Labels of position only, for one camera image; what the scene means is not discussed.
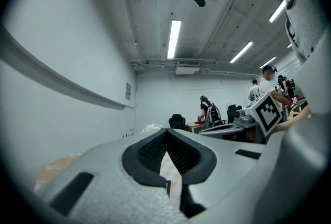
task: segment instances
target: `ceiling light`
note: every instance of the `ceiling light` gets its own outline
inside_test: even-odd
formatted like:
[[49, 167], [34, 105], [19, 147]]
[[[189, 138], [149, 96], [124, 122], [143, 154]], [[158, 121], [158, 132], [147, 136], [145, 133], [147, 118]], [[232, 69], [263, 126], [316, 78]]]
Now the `ceiling light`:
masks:
[[281, 72], [278, 73], [278, 75], [280, 75], [283, 71], [286, 71], [286, 70], [287, 70], [287, 69], [282, 70]]
[[283, 11], [283, 9], [285, 8], [285, 6], [286, 6], [286, 1], [283, 0], [281, 2], [281, 4], [277, 7], [277, 9], [275, 10], [275, 12], [273, 13], [273, 15], [271, 15], [271, 17], [269, 18], [269, 21], [270, 22], [273, 22], [277, 18], [277, 16], [281, 13], [281, 11]]
[[273, 61], [276, 57], [274, 56], [272, 59], [270, 59], [267, 63], [263, 64], [260, 69], [262, 69], [265, 65], [268, 65], [271, 61]]
[[181, 21], [172, 20], [169, 47], [168, 47], [168, 58], [174, 58], [175, 56], [175, 50], [177, 46], [178, 35], [181, 24], [182, 24]]
[[234, 63], [242, 54], [245, 53], [247, 49], [251, 47], [252, 44], [253, 42], [249, 41], [247, 45], [245, 45], [244, 48], [230, 61], [230, 63]]

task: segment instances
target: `white ceiling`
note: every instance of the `white ceiling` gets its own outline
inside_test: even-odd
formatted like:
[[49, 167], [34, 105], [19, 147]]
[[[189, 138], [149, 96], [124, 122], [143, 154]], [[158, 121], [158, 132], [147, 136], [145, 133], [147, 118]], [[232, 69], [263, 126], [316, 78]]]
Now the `white ceiling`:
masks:
[[236, 63], [256, 67], [273, 56], [276, 62], [291, 52], [287, 48], [285, 11], [273, 23], [268, 20], [280, 2], [206, 0], [206, 6], [200, 8], [193, 0], [104, 0], [130, 61], [164, 62], [171, 20], [176, 19], [182, 21], [182, 26], [175, 58], [229, 62], [252, 41], [253, 45]]

